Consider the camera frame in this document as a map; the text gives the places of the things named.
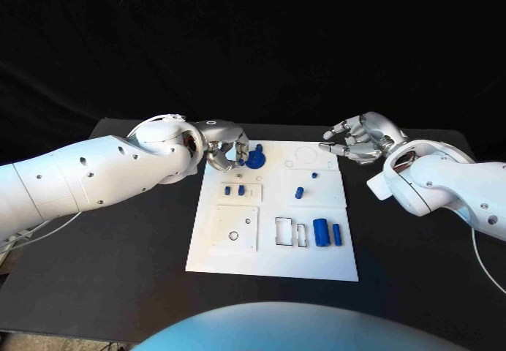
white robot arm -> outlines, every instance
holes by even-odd
[[[475,163],[446,143],[410,141],[396,124],[375,112],[339,123],[324,138],[344,131],[348,144],[322,143],[321,148],[361,165],[387,157],[383,172],[367,183],[381,200],[394,195],[417,216],[448,208],[476,230],[506,240],[505,162]]]
[[[226,152],[237,146],[237,160]],[[156,116],[128,139],[100,137],[0,167],[0,242],[42,222],[113,205],[197,174],[210,164],[228,171],[249,159],[249,138],[227,121],[195,125],[181,115]]]

black backdrop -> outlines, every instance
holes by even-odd
[[[429,11],[5,1],[0,162],[84,140],[106,117],[334,125],[370,110],[404,128],[461,130],[479,159],[506,159],[502,23]]]

